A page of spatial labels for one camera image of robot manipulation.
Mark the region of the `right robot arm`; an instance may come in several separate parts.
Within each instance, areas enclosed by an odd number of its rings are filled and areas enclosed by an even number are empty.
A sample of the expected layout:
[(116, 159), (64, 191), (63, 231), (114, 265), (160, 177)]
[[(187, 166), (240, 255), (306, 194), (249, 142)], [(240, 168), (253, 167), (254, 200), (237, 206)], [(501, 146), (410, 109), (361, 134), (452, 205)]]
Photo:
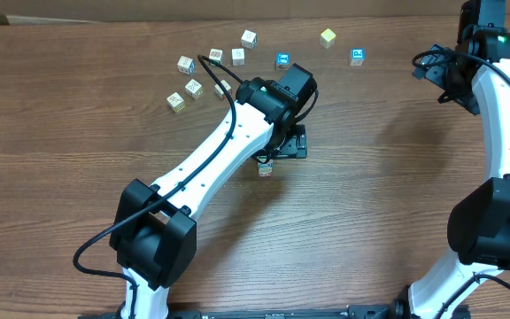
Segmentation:
[(413, 57), (414, 75), (481, 118), (483, 183), (457, 204), (448, 247), (421, 279), (382, 311), (384, 318), (466, 318), (466, 298), (510, 270), (510, 32), (502, 1), (465, 2), (454, 48), (434, 45)]

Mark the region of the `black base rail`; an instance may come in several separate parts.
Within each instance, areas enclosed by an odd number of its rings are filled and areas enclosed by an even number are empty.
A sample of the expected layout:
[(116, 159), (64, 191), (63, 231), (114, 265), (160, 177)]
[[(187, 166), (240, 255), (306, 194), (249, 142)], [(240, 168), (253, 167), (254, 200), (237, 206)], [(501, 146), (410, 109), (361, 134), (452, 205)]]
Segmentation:
[(168, 319), (383, 319), (389, 317), (388, 305), (349, 306), (339, 309), (305, 309), (266, 312), (170, 311)]

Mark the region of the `block with green B side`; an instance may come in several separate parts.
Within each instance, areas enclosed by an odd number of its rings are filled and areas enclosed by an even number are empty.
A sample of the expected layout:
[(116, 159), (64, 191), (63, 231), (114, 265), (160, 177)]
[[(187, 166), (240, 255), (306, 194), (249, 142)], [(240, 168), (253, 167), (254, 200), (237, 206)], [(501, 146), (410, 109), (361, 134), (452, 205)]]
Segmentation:
[(208, 58), (212, 66), (220, 65), (222, 63), (223, 50), (210, 49)]

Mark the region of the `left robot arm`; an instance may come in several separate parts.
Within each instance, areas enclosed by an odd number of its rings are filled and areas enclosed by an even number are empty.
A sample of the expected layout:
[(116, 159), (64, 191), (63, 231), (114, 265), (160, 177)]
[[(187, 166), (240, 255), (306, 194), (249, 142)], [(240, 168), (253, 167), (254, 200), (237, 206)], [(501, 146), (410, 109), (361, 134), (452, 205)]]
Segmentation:
[(150, 185), (134, 180), (124, 189), (115, 220), (125, 224), (109, 240), (128, 278), (120, 318), (168, 316), (169, 287), (194, 258), (197, 220), (209, 201), (249, 158), (305, 158), (300, 121), (317, 97), (313, 75), (297, 64), (277, 82), (244, 81), (234, 110), (187, 159)]

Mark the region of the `blue P block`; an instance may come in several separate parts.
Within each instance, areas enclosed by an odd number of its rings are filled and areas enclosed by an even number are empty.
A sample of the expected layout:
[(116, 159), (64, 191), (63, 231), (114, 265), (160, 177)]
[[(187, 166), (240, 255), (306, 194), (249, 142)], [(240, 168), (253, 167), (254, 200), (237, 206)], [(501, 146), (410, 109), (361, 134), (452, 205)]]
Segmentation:
[(350, 66), (362, 66), (365, 61), (365, 51), (361, 48), (354, 48), (351, 51)]

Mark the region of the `wooden block red side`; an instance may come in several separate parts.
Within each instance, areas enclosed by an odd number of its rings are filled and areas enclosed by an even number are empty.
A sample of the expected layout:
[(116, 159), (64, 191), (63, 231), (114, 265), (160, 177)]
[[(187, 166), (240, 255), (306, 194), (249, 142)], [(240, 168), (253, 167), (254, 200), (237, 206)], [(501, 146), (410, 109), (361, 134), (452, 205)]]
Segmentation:
[(214, 92), (220, 100), (226, 100), (227, 97), (232, 96), (232, 87), (225, 80), (220, 81), (219, 84), (214, 85)]

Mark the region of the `wooden block blue front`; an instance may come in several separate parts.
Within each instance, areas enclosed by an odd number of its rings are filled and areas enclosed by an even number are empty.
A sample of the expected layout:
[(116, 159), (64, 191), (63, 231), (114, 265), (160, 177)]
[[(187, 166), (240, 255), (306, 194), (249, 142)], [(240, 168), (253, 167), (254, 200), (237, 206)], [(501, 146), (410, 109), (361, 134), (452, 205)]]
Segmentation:
[(273, 165), (274, 165), (273, 161), (270, 160), (267, 163), (259, 163), (258, 164), (258, 169), (272, 169)]

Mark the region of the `cardboard backdrop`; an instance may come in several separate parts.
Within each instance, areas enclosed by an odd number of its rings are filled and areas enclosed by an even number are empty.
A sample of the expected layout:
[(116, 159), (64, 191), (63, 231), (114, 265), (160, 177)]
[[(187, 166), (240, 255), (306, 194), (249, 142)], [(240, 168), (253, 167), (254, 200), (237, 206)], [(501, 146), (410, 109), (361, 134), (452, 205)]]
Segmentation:
[(456, 16), (463, 0), (0, 0), (0, 25)]

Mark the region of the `wooden block car picture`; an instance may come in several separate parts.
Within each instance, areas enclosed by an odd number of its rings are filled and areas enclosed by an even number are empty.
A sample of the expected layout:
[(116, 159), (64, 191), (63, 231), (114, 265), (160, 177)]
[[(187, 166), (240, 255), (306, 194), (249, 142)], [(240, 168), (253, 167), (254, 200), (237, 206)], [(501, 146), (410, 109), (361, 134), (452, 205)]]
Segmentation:
[(195, 71), (194, 59), (186, 56), (180, 56), (177, 62), (177, 69), (181, 73), (192, 75)]

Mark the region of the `plain wooden block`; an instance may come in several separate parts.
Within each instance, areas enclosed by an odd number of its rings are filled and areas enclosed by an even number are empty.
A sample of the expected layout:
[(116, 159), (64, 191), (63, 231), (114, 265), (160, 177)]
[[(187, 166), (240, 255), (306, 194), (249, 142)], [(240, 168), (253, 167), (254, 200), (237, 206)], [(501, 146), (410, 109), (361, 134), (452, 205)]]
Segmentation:
[(233, 49), (231, 51), (232, 65), (244, 66), (245, 65), (245, 51), (243, 48)]

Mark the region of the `wooden block top blue side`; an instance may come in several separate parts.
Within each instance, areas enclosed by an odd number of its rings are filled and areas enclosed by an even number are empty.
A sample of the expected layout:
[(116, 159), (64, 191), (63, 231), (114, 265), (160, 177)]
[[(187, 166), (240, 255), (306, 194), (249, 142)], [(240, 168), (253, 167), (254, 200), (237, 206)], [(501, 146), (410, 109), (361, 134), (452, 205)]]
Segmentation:
[(254, 49), (257, 44), (257, 34), (250, 30), (245, 30), (241, 37), (241, 45), (246, 49)]

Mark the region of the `wooden block yellow S side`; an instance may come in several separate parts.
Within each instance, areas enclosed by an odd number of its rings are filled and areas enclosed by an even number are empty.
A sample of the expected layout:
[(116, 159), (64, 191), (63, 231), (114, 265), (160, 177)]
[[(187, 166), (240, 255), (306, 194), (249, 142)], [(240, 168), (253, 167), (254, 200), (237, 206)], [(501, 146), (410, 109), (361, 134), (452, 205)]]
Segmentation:
[(166, 98), (166, 101), (167, 101), (167, 104), (170, 106), (170, 108), (175, 113), (179, 113), (186, 106), (183, 97), (178, 92), (175, 92), (175, 93), (171, 94), (170, 96), (168, 96)]

